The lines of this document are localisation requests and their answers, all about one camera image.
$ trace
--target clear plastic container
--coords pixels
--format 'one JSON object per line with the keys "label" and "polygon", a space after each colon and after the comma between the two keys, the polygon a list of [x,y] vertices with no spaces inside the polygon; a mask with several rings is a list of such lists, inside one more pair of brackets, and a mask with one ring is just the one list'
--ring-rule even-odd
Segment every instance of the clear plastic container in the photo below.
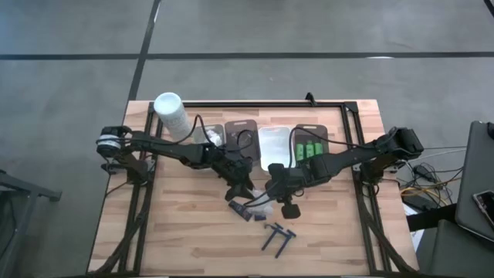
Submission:
{"label": "clear plastic container", "polygon": [[[281,163],[288,168],[289,157],[289,127],[259,128],[259,146],[261,149],[261,168],[266,173],[271,163]],[[295,154],[292,154],[292,166],[295,164]]]}

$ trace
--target white plastic bag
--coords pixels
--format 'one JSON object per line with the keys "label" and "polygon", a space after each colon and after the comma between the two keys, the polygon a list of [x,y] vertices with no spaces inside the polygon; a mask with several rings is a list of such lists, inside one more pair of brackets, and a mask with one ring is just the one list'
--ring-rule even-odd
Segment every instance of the white plastic bag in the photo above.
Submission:
{"label": "white plastic bag", "polygon": [[[254,195],[254,198],[257,198],[260,196],[264,191],[255,189],[251,191],[251,193]],[[263,202],[266,202],[269,200],[269,196],[267,194],[263,195],[259,200],[255,200],[254,202],[250,203],[249,205],[255,205],[255,204],[260,204]],[[261,214],[261,215],[271,215],[272,214],[272,202],[267,202],[263,205],[258,205],[255,207],[247,208],[247,210],[253,214]]]}

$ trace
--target electronic device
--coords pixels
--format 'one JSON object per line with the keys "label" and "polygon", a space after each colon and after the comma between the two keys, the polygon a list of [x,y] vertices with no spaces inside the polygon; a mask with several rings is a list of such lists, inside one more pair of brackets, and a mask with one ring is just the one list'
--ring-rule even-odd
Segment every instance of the electronic device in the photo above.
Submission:
{"label": "electronic device", "polygon": [[472,197],[482,214],[494,229],[494,191],[486,190],[484,192],[476,193]]}

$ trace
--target gray concrete floor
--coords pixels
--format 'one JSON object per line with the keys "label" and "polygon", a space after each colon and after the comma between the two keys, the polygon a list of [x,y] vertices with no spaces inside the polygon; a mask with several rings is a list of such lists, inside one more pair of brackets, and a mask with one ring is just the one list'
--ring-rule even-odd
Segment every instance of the gray concrete floor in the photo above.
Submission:
{"label": "gray concrete floor", "polygon": [[[0,54],[139,53],[152,3],[1,1]],[[494,51],[494,18],[481,0],[166,0],[149,50],[396,51]],[[107,183],[94,141],[121,123],[136,63],[0,61],[0,168],[63,190],[59,203],[40,200],[20,276],[84,273]],[[494,119],[492,73],[486,58],[147,61],[137,99],[378,99],[386,128],[441,147]],[[457,168],[463,155],[425,161]]]}

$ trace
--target wire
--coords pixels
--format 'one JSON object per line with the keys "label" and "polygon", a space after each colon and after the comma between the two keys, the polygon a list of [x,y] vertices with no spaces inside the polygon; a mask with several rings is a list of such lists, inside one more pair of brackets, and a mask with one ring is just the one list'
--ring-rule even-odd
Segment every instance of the wire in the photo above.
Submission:
{"label": "wire", "polygon": [[115,190],[117,190],[118,188],[121,188],[122,186],[127,185],[127,184],[129,184],[129,183],[130,183],[130,181],[125,181],[123,184],[118,185],[118,186],[117,186],[117,187],[115,187],[115,188],[112,188],[110,191],[108,191],[108,192],[105,194],[105,198],[106,198],[106,197],[108,197],[108,195],[109,195],[111,192],[114,192],[114,191],[115,191]]}
{"label": "wire", "polygon": [[247,205],[252,204],[255,201],[260,200],[260,198],[264,197],[264,195],[268,194],[273,188],[275,188],[278,185],[278,182],[275,182],[273,185],[271,185],[266,191],[264,191],[261,195],[255,197],[254,199],[247,201],[244,203],[244,206],[247,207]]}
{"label": "wire", "polygon": [[462,169],[463,169],[463,166],[461,166],[461,167],[460,167],[460,168],[458,168],[458,169],[453,169],[453,170],[439,170],[439,171],[438,171],[438,170],[436,170],[435,172],[436,172],[436,173],[448,173],[448,172],[452,172],[452,171],[460,171],[460,170],[462,170]]}
{"label": "wire", "polygon": [[10,205],[10,213],[12,215],[12,224],[14,225],[14,229],[12,230],[12,234],[10,235],[10,238],[8,239],[7,245],[5,245],[5,248],[2,250],[2,253],[0,253],[0,260],[2,260],[3,256],[5,255],[5,252],[7,252],[8,247],[10,246],[10,243],[14,239],[15,233],[17,232],[17,220],[15,219],[15,213],[14,213],[14,204],[12,203],[12,197],[8,197],[8,203]]}
{"label": "wire", "polygon": [[466,151],[466,149],[454,150],[454,151],[445,151],[445,152],[441,152],[441,153],[438,153],[438,154],[430,154],[430,155],[426,155],[424,157],[419,157],[419,158],[415,158],[415,159],[409,160],[408,162],[419,161],[419,160],[426,159],[426,158],[432,158],[432,157],[438,156],[438,155],[452,154],[452,153],[460,152],[460,151]]}
{"label": "wire", "polygon": [[[377,190],[374,192],[374,195],[376,195],[376,196],[377,196],[377,193],[379,193],[379,189],[380,189],[380,188],[379,188],[379,185],[374,185],[374,186],[376,186],[376,187],[377,187]],[[368,187],[368,189],[369,189],[369,190],[370,190],[371,188],[372,188],[372,190],[374,190],[374,186],[373,186],[373,185],[367,185],[367,187]],[[365,194],[364,194],[364,192],[362,192],[362,195],[364,195],[364,196],[365,196],[365,197],[367,197],[367,198],[370,198],[370,196],[365,195]]]}
{"label": "wire", "polygon": [[[403,194],[403,193],[405,193],[406,191],[410,191],[410,190],[416,190],[417,192],[415,192],[415,193],[411,193],[411,194]],[[401,196],[402,196],[402,197],[407,197],[407,196],[416,196],[416,195],[419,195],[419,194],[421,194],[421,193],[423,193],[423,192],[427,192],[428,194],[431,194],[431,195],[433,195],[433,196],[437,197],[437,198],[439,199],[439,201],[440,201],[440,202],[442,202],[442,203],[443,203],[443,204],[445,204],[445,205],[448,205],[448,203],[447,203],[447,202],[446,202],[443,198],[441,198],[441,196],[440,196],[440,195],[438,195],[437,193],[435,193],[435,192],[433,192],[432,190],[427,189],[427,188],[422,188],[422,189],[419,189],[419,188],[405,188],[405,189],[403,189],[403,190],[401,190],[401,191],[400,191],[400,193],[401,193]]]}
{"label": "wire", "polygon": [[265,200],[264,202],[260,202],[259,204],[253,204],[253,205],[244,205],[246,208],[255,208],[256,206],[260,206],[260,205],[265,205],[271,201],[274,201],[275,199],[274,198],[269,198],[268,200]]}
{"label": "wire", "polygon": [[451,146],[451,147],[424,147],[424,150],[444,150],[449,148],[466,148],[466,146]]}

